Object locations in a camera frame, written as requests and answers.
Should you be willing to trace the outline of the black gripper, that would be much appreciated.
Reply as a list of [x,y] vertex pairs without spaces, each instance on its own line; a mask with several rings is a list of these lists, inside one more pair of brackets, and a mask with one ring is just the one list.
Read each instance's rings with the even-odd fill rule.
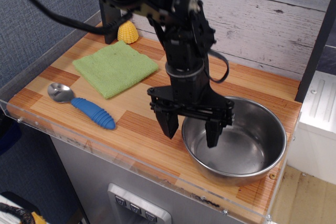
[[171,84],[148,89],[151,109],[164,135],[172,139],[179,126],[178,116],[184,115],[207,121],[207,147],[216,147],[223,126],[234,122],[234,102],[212,90],[207,63],[187,72],[166,65],[166,71]]

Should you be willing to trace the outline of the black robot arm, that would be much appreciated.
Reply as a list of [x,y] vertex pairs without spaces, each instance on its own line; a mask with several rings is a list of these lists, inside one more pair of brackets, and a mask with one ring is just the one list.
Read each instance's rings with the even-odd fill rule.
[[166,54],[170,85],[150,88],[151,108],[167,137],[178,128],[178,116],[205,121],[207,146],[218,143],[224,127],[234,120],[233,101],[210,86],[209,56],[214,29],[205,18],[201,0],[101,0],[104,4],[144,16]]

